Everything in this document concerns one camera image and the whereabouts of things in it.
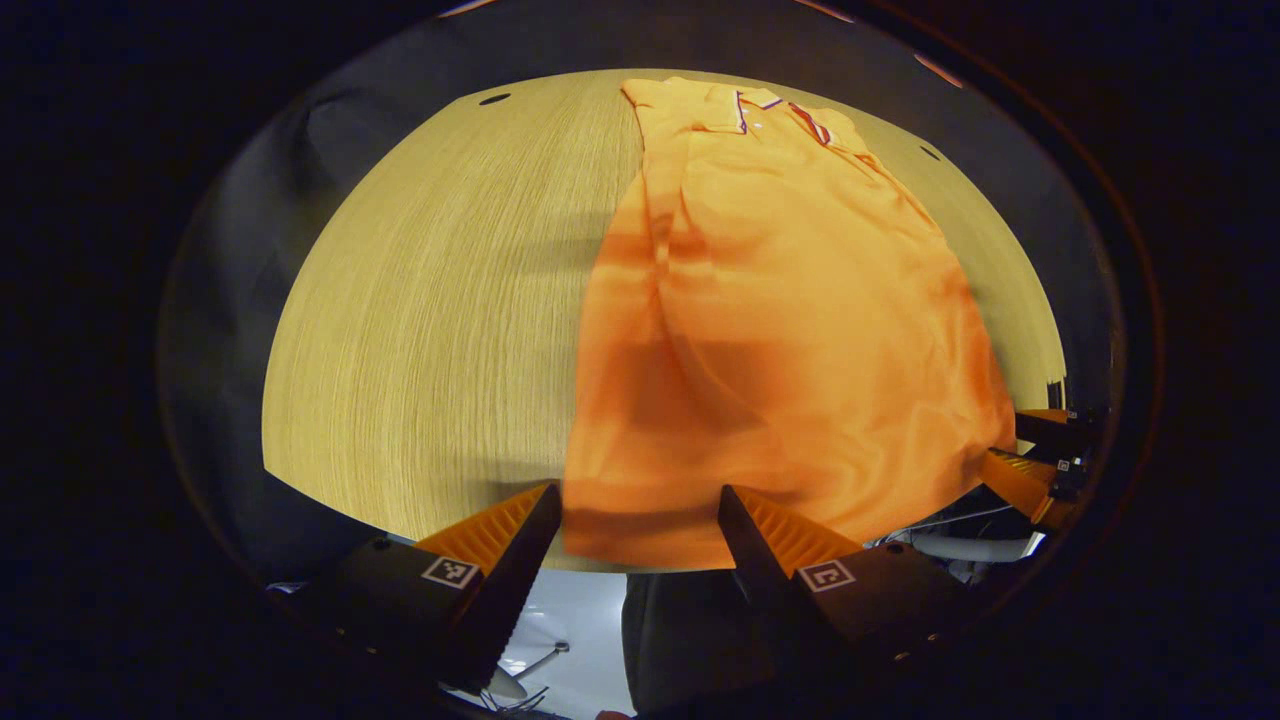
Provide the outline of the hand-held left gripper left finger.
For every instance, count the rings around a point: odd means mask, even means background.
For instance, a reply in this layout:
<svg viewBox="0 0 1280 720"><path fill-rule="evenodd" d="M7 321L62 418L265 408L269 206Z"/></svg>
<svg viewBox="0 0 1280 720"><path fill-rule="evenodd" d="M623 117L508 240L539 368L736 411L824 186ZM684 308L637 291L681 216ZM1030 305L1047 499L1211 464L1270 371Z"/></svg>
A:
<svg viewBox="0 0 1280 720"><path fill-rule="evenodd" d="M300 592L300 614L351 650L477 693L497 674L562 520L543 483L411 544L378 537Z"/></svg>

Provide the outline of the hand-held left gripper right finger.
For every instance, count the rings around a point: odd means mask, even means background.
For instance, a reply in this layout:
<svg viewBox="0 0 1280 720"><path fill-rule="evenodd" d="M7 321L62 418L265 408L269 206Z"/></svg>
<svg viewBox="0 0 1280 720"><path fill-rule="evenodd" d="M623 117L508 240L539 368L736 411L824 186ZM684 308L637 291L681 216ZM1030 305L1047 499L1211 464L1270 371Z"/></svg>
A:
<svg viewBox="0 0 1280 720"><path fill-rule="evenodd" d="M788 676L886 675L934 655L979 614L975 596L911 546L868 550L754 489L723 486L717 521Z"/></svg>

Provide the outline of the orange T-shirt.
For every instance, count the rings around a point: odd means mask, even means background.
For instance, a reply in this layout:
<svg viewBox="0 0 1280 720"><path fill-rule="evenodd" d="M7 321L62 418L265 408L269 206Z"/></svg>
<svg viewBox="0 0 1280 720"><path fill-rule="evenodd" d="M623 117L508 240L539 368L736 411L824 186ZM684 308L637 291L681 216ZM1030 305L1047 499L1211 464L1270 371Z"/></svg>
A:
<svg viewBox="0 0 1280 720"><path fill-rule="evenodd" d="M643 159L582 305L568 555L731 568L724 486L869 541L1015 450L966 273L851 117L680 77L621 91Z"/></svg>

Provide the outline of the grey chair base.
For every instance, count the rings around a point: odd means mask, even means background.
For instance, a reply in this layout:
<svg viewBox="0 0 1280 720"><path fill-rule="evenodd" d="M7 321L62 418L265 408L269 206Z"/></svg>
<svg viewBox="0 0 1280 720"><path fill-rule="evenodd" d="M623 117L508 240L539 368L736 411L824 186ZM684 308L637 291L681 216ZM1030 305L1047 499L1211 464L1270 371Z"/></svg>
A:
<svg viewBox="0 0 1280 720"><path fill-rule="evenodd" d="M525 682L570 651L570 642L556 641L536 661L521 664L500 660L489 684L477 696L483 707L499 714L535 707L545 696L547 688L530 693Z"/></svg>

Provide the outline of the person's grey trousers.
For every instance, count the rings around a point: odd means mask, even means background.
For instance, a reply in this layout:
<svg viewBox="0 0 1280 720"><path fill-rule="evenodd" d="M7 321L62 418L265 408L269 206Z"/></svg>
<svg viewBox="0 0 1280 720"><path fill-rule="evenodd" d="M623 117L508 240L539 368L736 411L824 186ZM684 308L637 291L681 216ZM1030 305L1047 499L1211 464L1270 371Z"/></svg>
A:
<svg viewBox="0 0 1280 720"><path fill-rule="evenodd" d="M626 578L623 667L637 720L796 720L763 628L730 570Z"/></svg>

